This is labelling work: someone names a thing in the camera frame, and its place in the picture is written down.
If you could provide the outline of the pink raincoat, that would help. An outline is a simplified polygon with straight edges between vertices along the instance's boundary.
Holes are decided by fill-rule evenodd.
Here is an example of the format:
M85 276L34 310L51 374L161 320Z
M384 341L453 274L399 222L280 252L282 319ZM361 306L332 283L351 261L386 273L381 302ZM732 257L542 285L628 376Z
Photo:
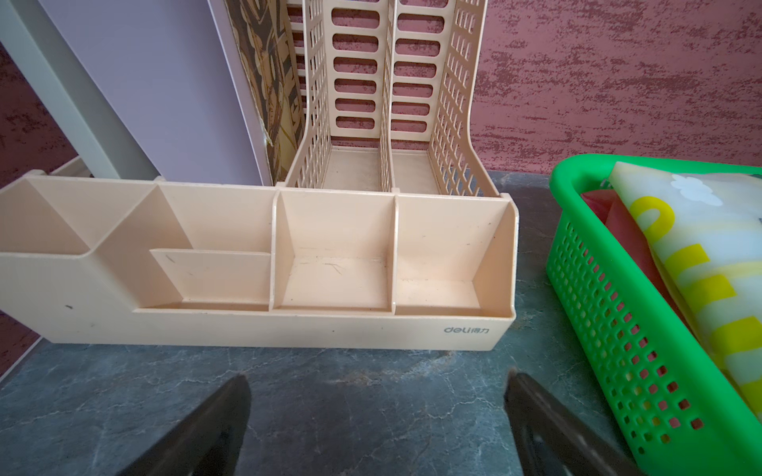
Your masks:
M657 269L643 232L628 212L616 191L592 190L582 194L581 198L637 264L662 298L672 307L674 313L686 324L687 322L682 311L670 295Z

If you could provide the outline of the green dinosaur raincoat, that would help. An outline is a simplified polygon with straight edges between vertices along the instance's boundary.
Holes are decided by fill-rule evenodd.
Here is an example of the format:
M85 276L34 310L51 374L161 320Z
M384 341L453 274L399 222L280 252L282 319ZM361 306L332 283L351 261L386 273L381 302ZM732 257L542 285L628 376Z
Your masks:
M761 415L761 177L618 162L609 178L688 325Z

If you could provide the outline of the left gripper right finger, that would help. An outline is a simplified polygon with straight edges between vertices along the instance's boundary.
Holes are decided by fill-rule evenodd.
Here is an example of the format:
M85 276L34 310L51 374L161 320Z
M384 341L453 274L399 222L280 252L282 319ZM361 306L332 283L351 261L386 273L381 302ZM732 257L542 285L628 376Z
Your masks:
M525 475L642 473L526 373L508 373L504 410Z

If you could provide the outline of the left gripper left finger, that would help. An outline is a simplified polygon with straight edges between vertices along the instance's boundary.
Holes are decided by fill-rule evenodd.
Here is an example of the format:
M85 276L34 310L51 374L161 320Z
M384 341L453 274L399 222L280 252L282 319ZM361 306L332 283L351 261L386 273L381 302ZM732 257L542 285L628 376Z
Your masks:
M232 475L251 410L251 391L239 374L196 407L122 475Z

